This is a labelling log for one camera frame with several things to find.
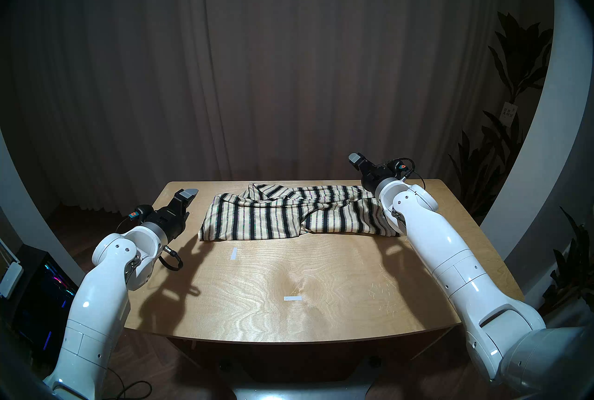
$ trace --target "wooden floor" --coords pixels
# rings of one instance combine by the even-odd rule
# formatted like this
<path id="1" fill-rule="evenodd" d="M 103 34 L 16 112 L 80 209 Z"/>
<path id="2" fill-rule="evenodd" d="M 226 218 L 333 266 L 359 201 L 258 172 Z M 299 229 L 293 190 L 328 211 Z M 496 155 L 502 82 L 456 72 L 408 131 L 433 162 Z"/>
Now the wooden floor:
<path id="1" fill-rule="evenodd" d="M 115 232 L 121 220 L 120 215 L 105 211 L 60 206 L 48 224 L 82 269 L 89 271 L 93 267 L 93 249 L 107 234 Z M 378 355 L 383 362 L 383 373 L 369 389 L 365 397 L 368 400 L 504 400 L 518 396 L 504 386 L 491 387 L 479 377 L 466 352 L 461 327 L 452 329 L 413 360 L 409 360 L 406 345 L 400 338 L 299 346 L 192 344 L 124 329 L 109 367 L 125 384 L 141 379 L 150 382 L 151 400 L 234 399 L 214 371 L 221 356 L 238 360 L 258 381 L 288 382 L 343 378 L 365 354 Z M 112 397 L 120 389 L 118 378 L 108 372 L 103 397 Z M 145 385 L 138 385 L 127 396 L 140 397 L 146 391 Z"/>

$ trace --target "white wall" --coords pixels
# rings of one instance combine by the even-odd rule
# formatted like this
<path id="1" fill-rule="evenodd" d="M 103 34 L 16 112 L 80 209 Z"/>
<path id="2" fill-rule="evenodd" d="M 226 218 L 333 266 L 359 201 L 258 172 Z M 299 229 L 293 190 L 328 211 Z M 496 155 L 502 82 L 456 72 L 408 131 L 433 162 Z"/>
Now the white wall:
<path id="1" fill-rule="evenodd" d="M 590 22 L 575 0 L 555 0 L 553 45 L 541 99 L 516 164 L 481 224 L 504 259 L 537 218 L 567 162 L 582 122 L 591 73 Z M 526 277 L 514 276 L 520 286 L 526 283 Z"/>
<path id="2" fill-rule="evenodd" d="M 53 235 L 29 197 L 0 134 L 0 208 L 23 243 L 45 250 L 76 284 L 84 273 Z"/>

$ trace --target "cable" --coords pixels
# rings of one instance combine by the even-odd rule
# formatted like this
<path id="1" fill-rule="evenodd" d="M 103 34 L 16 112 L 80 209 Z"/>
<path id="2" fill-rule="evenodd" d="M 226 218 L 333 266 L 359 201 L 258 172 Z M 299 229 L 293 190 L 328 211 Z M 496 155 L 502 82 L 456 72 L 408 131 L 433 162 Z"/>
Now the cable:
<path id="1" fill-rule="evenodd" d="M 148 386 L 148 393 L 146 395 L 143 395 L 142 397 L 127 397 L 126 400 L 144 400 L 146 397 L 148 397 L 149 395 L 151 395 L 151 393 L 153 393 L 153 386 L 151 385 L 150 382 L 148 382 L 148 381 L 136 381 L 136 382 L 133 382 L 132 384 L 130 384 L 128 386 L 125 386 L 123 384 L 122 378 L 120 377 L 119 374 L 117 374 L 111 368 L 107 368 L 107 369 L 109 371 L 111 371 L 113 374 L 115 374 L 118 377 L 119 381 L 122 383 L 122 390 L 115 397 L 108 397 L 108 398 L 104 398 L 103 400 L 120 400 L 122 398 L 126 398 L 126 391 L 129 390 L 131 387 L 136 386 L 136 384 L 146 384 Z"/>
<path id="2" fill-rule="evenodd" d="M 122 221 L 120 221 L 120 224 L 118 224 L 118 227 L 115 229 L 115 231 L 116 231 L 116 234 L 119 234 L 119 232 L 118 232 L 118 231 L 119 231 L 119 228 L 120 228 L 120 226 L 121 226 L 121 225 L 123 224 L 123 222 L 124 222 L 124 221 L 126 221 L 127 219 L 129 219 L 129 218 L 128 218 L 128 216 L 125 216 L 125 217 L 123 218 L 123 220 L 122 220 Z"/>
<path id="3" fill-rule="evenodd" d="M 423 179 L 423 177 L 421 175 L 419 175 L 416 171 L 413 171 L 412 173 L 414 173 L 415 175 L 417 175 L 420 178 L 420 180 L 423 182 L 423 189 L 425 189 L 426 186 L 425 186 L 425 180 Z"/>
<path id="4" fill-rule="evenodd" d="M 175 267 L 175 266 L 172 266 L 171 264 L 167 263 L 167 261 L 165 261 L 163 258 L 161 258 L 161 256 L 159 256 L 159 261 L 161 262 L 161 264 L 163 266 L 165 266 L 170 271 L 174 271 L 174 272 L 179 271 L 181 268 L 184 267 L 184 262 L 182 261 L 182 259 L 179 257 L 178 253 L 175 250 L 172 250 L 168 246 L 165 246 L 163 251 L 167 252 L 168 254 L 170 254 L 171 256 L 173 256 L 175 259 L 178 260 L 178 266 Z"/>
<path id="5" fill-rule="evenodd" d="M 408 157 L 399 157 L 398 159 L 391 159 L 391 160 L 387 160 L 386 162 L 381 163 L 380 165 L 377 165 L 376 167 L 384 167 L 388 164 L 391 164 L 392 162 L 396 162 L 397 160 L 408 160 L 408 162 L 410 162 L 410 166 L 412 167 L 412 171 L 415 171 L 415 161 L 413 159 L 410 159 Z"/>
<path id="6" fill-rule="evenodd" d="M 123 397 L 124 397 L 124 398 L 126 398 L 126 392 L 125 392 L 126 386 L 125 386 L 125 385 L 123 385 L 123 380 L 122 380 L 122 378 L 120 377 L 120 375 L 119 375 L 119 374 L 117 374 L 115 371 L 113 371 L 113 370 L 112 370 L 110 367 L 107 367 L 107 369 L 108 369 L 109 371 L 111 371 L 113 374 L 115 374 L 115 375 L 118 377 L 118 379 L 119 379 L 120 383 L 122 384 L 122 390 L 124 391 L 124 393 L 123 393 Z"/>

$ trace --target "black and cream striped fabric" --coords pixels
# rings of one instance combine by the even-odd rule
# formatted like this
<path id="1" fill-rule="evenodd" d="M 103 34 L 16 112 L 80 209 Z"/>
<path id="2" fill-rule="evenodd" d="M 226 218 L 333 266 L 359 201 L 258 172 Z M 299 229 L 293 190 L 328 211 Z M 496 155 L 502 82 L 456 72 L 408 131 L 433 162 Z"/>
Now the black and cream striped fabric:
<path id="1" fill-rule="evenodd" d="M 286 188 L 250 183 L 240 194 L 214 197 L 200 240 L 261 240 L 305 232 L 395 236 L 373 194 L 361 186 Z"/>

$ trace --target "metal base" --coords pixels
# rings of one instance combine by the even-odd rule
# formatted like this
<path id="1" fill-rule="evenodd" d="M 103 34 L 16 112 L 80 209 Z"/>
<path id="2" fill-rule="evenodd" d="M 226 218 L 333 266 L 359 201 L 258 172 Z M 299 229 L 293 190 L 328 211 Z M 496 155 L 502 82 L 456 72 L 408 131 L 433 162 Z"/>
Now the metal base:
<path id="1" fill-rule="evenodd" d="M 369 387 L 381 373 L 381 359 L 364 357 L 347 379 L 337 382 L 256 382 L 239 363 L 229 360 L 221 361 L 217 372 L 238 400 L 364 400 Z"/>

